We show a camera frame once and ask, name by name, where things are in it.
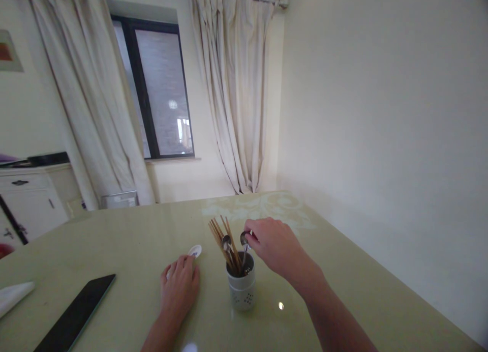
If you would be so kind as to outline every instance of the window frame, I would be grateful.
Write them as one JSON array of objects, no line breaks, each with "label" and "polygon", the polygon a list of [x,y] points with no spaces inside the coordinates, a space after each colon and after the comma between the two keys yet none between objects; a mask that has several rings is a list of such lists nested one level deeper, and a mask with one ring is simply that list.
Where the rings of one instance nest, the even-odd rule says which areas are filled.
[{"label": "window frame", "polygon": [[[112,20],[119,21],[122,24],[124,32],[124,39],[126,41],[127,52],[129,53],[129,61],[131,63],[132,74],[134,75],[134,82],[136,84],[137,99],[141,108],[142,121],[144,122],[144,129],[147,137],[147,145],[149,146],[150,158],[154,159],[169,159],[169,158],[184,158],[195,157],[195,146],[193,143],[192,121],[190,118],[190,105],[188,103],[187,81],[185,79],[185,67],[183,65],[183,53],[181,51],[181,39],[179,37],[178,24],[169,24],[158,21],[148,21],[142,19],[129,18],[124,16],[110,15]],[[192,140],[192,153],[188,154],[170,154],[161,155],[159,151],[158,138],[156,136],[156,129],[153,122],[153,114],[149,102],[149,94],[147,92],[146,80],[142,68],[141,55],[139,52],[139,45],[137,43],[136,30],[144,30],[158,33],[169,33],[178,35],[179,56],[181,58],[181,70],[183,72],[183,84],[185,86],[185,98],[187,100],[188,121],[190,123],[190,135]]]}]

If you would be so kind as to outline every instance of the drawer handle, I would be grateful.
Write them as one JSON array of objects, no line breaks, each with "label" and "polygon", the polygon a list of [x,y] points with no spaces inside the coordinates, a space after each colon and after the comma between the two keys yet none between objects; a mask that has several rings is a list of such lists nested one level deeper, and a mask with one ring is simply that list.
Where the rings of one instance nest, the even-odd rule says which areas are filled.
[{"label": "drawer handle", "polygon": [[16,186],[19,186],[19,185],[24,185],[24,184],[27,184],[29,181],[21,181],[21,180],[18,180],[18,181],[14,181],[12,182],[13,185],[16,185]]},{"label": "drawer handle", "polygon": [[9,230],[8,227],[5,228],[5,234],[4,234],[4,236],[10,236],[11,239],[14,238],[14,236],[12,235],[12,233],[10,232],[10,230]]},{"label": "drawer handle", "polygon": [[23,233],[28,233],[25,227],[23,227],[21,224],[19,224],[19,230],[22,231]]}]

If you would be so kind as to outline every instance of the table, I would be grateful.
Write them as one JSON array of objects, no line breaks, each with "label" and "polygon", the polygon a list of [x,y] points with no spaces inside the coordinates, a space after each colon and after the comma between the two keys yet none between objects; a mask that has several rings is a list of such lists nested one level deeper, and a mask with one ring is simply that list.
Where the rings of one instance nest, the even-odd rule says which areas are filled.
[{"label": "table", "polygon": [[231,308],[224,260],[207,226],[227,216],[238,239],[247,218],[288,223],[380,351],[483,350],[290,192],[87,212],[0,260],[0,288],[36,289],[0,319],[1,351],[33,351],[87,281],[115,282],[73,351],[137,351],[158,315],[159,275],[193,245],[200,293],[176,350],[320,350],[300,296],[255,256],[257,302]]}]

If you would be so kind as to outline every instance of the forearm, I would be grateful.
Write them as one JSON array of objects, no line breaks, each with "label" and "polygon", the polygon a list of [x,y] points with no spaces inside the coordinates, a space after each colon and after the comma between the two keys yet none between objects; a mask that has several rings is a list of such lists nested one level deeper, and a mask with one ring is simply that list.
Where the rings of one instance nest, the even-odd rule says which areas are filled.
[{"label": "forearm", "polygon": [[152,325],[141,352],[173,351],[178,331],[178,325],[172,325],[163,315],[160,315]]},{"label": "forearm", "polygon": [[309,310],[322,349],[327,351],[376,351],[373,343],[330,288],[320,267],[305,259],[301,271],[289,282]]}]

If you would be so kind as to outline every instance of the utensil holder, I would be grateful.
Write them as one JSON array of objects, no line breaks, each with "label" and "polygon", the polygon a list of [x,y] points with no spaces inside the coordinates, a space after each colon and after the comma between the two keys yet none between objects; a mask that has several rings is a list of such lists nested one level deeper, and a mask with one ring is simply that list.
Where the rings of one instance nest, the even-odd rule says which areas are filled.
[{"label": "utensil holder", "polygon": [[[239,252],[242,259],[244,252]],[[246,254],[246,264],[243,268],[249,267],[249,272],[244,277],[234,277],[226,263],[227,278],[229,279],[230,301],[234,309],[246,311],[251,309],[256,302],[256,274],[254,273],[254,258],[249,252]]]}]

